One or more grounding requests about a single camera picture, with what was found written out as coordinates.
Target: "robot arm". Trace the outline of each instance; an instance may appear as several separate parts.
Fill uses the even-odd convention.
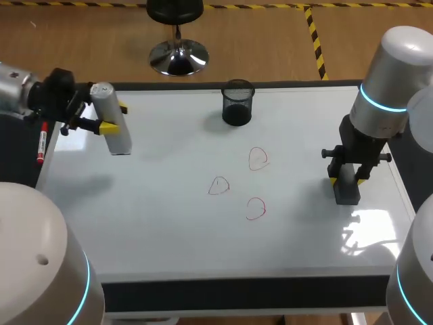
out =
[[[381,151],[391,137],[405,128],[411,98],[416,98],[411,101],[411,107],[418,106],[418,109],[409,109],[410,123],[418,119],[415,116],[426,118],[425,114],[417,113],[420,103],[431,105],[428,102],[431,91],[423,89],[429,87],[432,78],[433,35],[410,26],[388,30],[382,37],[350,114],[341,122],[342,144],[333,150],[322,150],[323,158],[332,157],[327,172],[337,204],[358,204],[361,198],[358,185],[369,179],[371,170],[381,160],[391,161],[391,155],[381,154]],[[418,138],[430,141],[433,150],[433,134],[431,131],[422,132],[430,128],[412,129],[414,136],[419,134]],[[361,165],[356,172],[353,164]]]
[[[93,104],[98,119],[81,117]],[[0,64],[0,114],[28,123],[38,118],[64,123],[62,135],[85,129],[104,135],[112,154],[130,154],[131,136],[113,86],[109,83],[77,85],[70,71],[56,68],[40,82],[30,72]]]

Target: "white table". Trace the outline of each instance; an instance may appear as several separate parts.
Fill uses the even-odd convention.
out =
[[[104,284],[387,276],[414,216],[394,163],[343,207],[321,158],[340,144],[356,94],[257,89],[252,120],[235,128],[221,119],[219,90],[119,91],[132,155],[71,132],[52,141],[37,188]]]

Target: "yellow black tape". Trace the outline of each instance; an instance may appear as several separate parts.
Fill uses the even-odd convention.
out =
[[[102,3],[102,2],[31,2],[31,1],[0,1],[0,5],[33,5],[33,6],[72,6],[72,7],[119,7],[119,8],[146,8],[145,3]],[[205,9],[305,9],[308,7],[420,7],[433,8],[433,3],[282,3],[275,5],[205,5]]]
[[[309,25],[311,39],[313,40],[314,53],[316,55],[316,65],[317,65],[317,70],[319,71],[320,79],[329,80],[325,69],[325,62],[323,61],[323,54],[322,54],[322,48],[320,46],[319,35],[317,34],[316,25],[313,22],[313,15],[311,13],[311,8],[305,7],[304,12],[305,12],[306,22]]]

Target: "chrome stool base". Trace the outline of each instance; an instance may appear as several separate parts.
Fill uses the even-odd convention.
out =
[[[206,48],[190,39],[183,39],[179,46],[168,41],[158,44],[149,55],[150,65],[168,76],[187,76],[203,69],[209,63]]]

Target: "red drawing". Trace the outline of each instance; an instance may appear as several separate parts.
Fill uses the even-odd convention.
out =
[[[254,221],[254,220],[257,220],[258,218],[262,217],[263,215],[265,215],[266,204],[261,198],[251,198],[248,201],[248,203],[246,204],[247,207],[250,205],[250,202],[252,202],[251,203],[252,206],[254,203],[254,209],[251,209],[250,216],[247,215],[246,219],[248,219],[250,221]]]
[[[260,147],[254,147],[248,157],[248,165],[251,171],[259,171],[269,165],[268,155]]]
[[[230,190],[229,182],[222,176],[215,177],[210,186],[209,195],[219,195]]]

